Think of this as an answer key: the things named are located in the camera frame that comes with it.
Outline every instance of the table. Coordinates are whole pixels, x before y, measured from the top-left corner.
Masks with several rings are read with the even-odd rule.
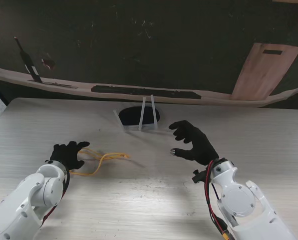
[[[167,129],[183,119],[234,162],[237,181],[261,187],[298,237],[298,110],[156,104],[158,130],[125,132],[113,110],[135,105],[141,104],[18,98],[6,108],[0,117],[0,200],[50,157],[54,144],[84,140],[94,150],[131,155],[104,162],[93,177],[73,175],[35,240],[222,239],[202,184],[191,181],[192,172],[204,167],[169,154],[190,147]]]

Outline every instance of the tangled yellow wire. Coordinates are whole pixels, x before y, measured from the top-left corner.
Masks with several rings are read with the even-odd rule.
[[[89,156],[92,156],[93,158],[95,158],[96,160],[99,160],[99,165],[97,167],[97,169],[92,172],[92,173],[79,173],[79,172],[72,172],[70,171],[71,174],[75,174],[75,175],[79,175],[79,176],[91,176],[97,173],[97,171],[99,170],[99,168],[101,167],[102,161],[103,160],[109,160],[109,159],[116,159],[116,158],[130,158],[130,156],[128,154],[125,153],[120,153],[120,152],[110,152],[110,153],[106,153],[104,155],[102,155],[99,152],[93,151],[89,148],[83,148],[80,152],[80,154],[87,154]]]

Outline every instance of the black gloved hand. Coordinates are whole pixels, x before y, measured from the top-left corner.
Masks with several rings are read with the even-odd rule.
[[[78,152],[89,145],[90,143],[87,141],[78,144],[75,141],[71,141],[67,146],[65,144],[56,144],[53,146],[50,160],[61,162],[68,170],[79,169],[83,166],[84,161],[78,161]]]
[[[181,141],[184,139],[185,144],[192,142],[193,145],[191,150],[173,148],[170,151],[171,154],[187,160],[195,160],[202,165],[207,165],[210,161],[219,158],[207,136],[188,121],[177,121],[171,124],[169,129],[176,129],[173,133],[176,136],[175,140]]]

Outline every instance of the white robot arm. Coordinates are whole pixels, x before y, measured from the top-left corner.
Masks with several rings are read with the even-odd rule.
[[[217,201],[218,207],[236,239],[296,240],[294,234],[283,223],[254,182],[247,181],[246,185],[235,182],[236,171],[237,168],[223,158],[218,165],[213,167],[211,172],[211,183],[222,187],[222,194]],[[238,224],[236,218],[244,218],[252,214],[256,206],[256,199],[262,205],[261,214],[245,224]]]
[[[49,163],[1,201],[0,240],[32,240],[44,217],[59,204],[67,171],[60,162]]]

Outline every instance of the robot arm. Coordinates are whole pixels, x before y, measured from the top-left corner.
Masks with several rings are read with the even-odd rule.
[[[67,174],[63,164],[50,161],[26,177],[0,203],[0,240],[32,240],[52,207],[59,204]]]
[[[203,132],[186,120],[171,124],[169,129],[175,130],[173,135],[176,136],[176,140],[184,140],[186,144],[192,142],[193,146],[191,150],[173,148],[170,151],[172,155],[208,165],[205,171],[194,171],[195,176],[192,180],[195,183],[200,181],[205,183],[210,216],[224,239],[234,239],[227,230],[226,223],[228,223],[237,240],[296,240],[255,183],[248,181],[243,185],[235,182],[234,176],[237,168],[225,158],[219,159],[217,152]],[[222,194],[217,203],[226,223],[213,213],[209,199],[209,183],[222,187]],[[261,214],[245,224],[238,224],[236,218],[244,218],[252,214],[256,199],[262,205]]]
[[[222,187],[222,194],[217,201],[218,207],[236,239],[296,240],[254,182],[247,181],[245,185],[235,182],[236,171],[237,168],[226,160],[215,166],[211,173],[211,183]],[[256,199],[262,205],[261,214],[247,223],[238,224],[236,218],[244,218],[252,214]]]

